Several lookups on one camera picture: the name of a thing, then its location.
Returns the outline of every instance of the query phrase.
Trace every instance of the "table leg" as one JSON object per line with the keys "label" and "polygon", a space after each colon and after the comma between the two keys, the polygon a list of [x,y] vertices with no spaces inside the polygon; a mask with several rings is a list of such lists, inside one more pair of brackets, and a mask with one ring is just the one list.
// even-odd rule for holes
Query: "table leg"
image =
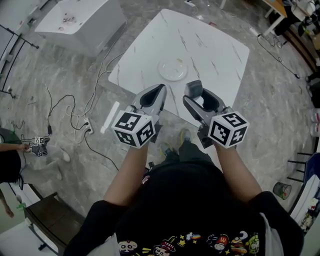
{"label": "table leg", "polygon": [[227,1],[227,0],[222,0],[222,1],[221,1],[220,9],[223,9],[223,8],[225,7],[226,1]]}
{"label": "table leg", "polygon": [[270,8],[270,10],[268,10],[268,12],[266,13],[266,15],[264,15],[265,18],[268,18],[268,16],[272,13],[274,9]]}
{"label": "table leg", "polygon": [[264,36],[268,35],[283,19],[285,16],[280,16],[279,18],[276,19],[274,23],[263,33]]}

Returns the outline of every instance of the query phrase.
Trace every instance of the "marble floor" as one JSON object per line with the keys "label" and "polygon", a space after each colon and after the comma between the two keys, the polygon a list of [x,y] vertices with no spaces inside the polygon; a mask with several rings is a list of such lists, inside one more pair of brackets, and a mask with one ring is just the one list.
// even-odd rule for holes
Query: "marble floor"
{"label": "marble floor", "polygon": [[[243,161],[258,180],[263,190],[272,191],[277,181],[292,184],[292,194],[281,204],[289,209],[294,201],[300,184],[286,179],[294,171],[288,165],[288,159],[294,159],[296,152],[310,152],[312,139],[309,133],[310,121],[308,110],[312,103],[306,90],[304,79],[296,79],[285,70],[258,44],[257,38],[249,28],[259,33],[269,26],[264,18],[266,10],[256,3],[244,0],[228,0],[224,10],[219,9],[221,0],[194,0],[198,12],[183,3],[182,0],[119,0],[127,19],[127,26],[119,41],[103,63],[106,64],[124,52],[155,15],[164,8],[194,16],[205,23],[213,22],[221,31],[229,34],[250,49],[248,62],[242,78],[233,109],[239,111],[250,122],[246,140],[237,148]],[[50,1],[43,9],[45,15],[54,5]],[[46,42],[33,31],[39,21],[26,35],[30,41],[39,45],[39,49],[25,45],[10,73],[7,87],[10,86],[17,99],[0,93],[0,119],[5,128],[11,127],[11,121],[25,125],[18,130],[25,138],[47,134],[47,117],[50,110],[50,96],[55,104],[66,94],[74,95],[75,113],[82,115],[96,82],[101,61],[106,55],[106,48],[97,58],[85,57],[70,50]],[[266,41],[261,42],[274,55],[281,56],[283,63],[299,76],[311,73],[303,58],[290,43],[283,48],[271,47]],[[111,130],[101,134],[100,128],[108,116],[115,101],[124,109],[133,100],[134,95],[110,83],[108,75],[101,77],[96,88],[96,97],[87,114],[95,133],[87,137],[92,148],[112,158],[119,167],[126,155],[127,147],[119,145]],[[73,100],[66,98],[52,112],[50,124],[53,134],[51,144],[66,150],[71,163],[59,161],[63,180],[48,180],[35,187],[43,196],[58,192],[59,196],[73,209],[86,215],[91,205],[102,198],[117,170],[102,156],[90,151],[85,142],[76,143],[74,130],[66,107],[73,107]],[[176,143],[181,128],[189,128],[196,137],[195,126],[186,123],[175,115],[161,113],[160,130],[156,143],[151,143],[148,162],[160,163],[163,158],[158,145],[163,142]],[[50,158],[28,156],[27,162],[35,168],[44,166]]]}

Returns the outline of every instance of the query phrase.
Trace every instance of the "round plate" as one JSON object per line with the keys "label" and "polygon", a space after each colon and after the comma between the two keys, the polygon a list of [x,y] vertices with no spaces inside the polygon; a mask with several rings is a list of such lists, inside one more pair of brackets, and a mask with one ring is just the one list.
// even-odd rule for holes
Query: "round plate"
{"label": "round plate", "polygon": [[158,64],[160,75],[169,81],[179,81],[187,75],[188,66],[180,58],[163,59]]}

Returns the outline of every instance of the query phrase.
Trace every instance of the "black t-shirt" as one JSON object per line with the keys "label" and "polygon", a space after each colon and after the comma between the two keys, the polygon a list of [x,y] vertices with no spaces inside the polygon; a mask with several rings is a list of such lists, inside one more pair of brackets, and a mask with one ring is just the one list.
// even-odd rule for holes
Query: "black t-shirt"
{"label": "black t-shirt", "polygon": [[15,182],[20,173],[21,160],[16,150],[0,152],[0,183]]}
{"label": "black t-shirt", "polygon": [[87,255],[114,233],[120,255],[266,255],[272,229],[284,255],[300,254],[302,231],[272,193],[244,203],[215,166],[177,163],[152,170],[131,207],[96,202],[64,255]]}

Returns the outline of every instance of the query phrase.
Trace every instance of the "person's hand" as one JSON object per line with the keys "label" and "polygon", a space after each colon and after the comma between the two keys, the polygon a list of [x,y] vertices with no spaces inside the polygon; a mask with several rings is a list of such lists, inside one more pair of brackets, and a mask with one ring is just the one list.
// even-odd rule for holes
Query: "person's hand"
{"label": "person's hand", "polygon": [[29,149],[29,145],[28,144],[18,145],[18,150],[27,151],[28,149]]}
{"label": "person's hand", "polygon": [[13,218],[15,216],[15,214],[11,211],[11,209],[9,207],[5,208],[5,213],[10,217]]}

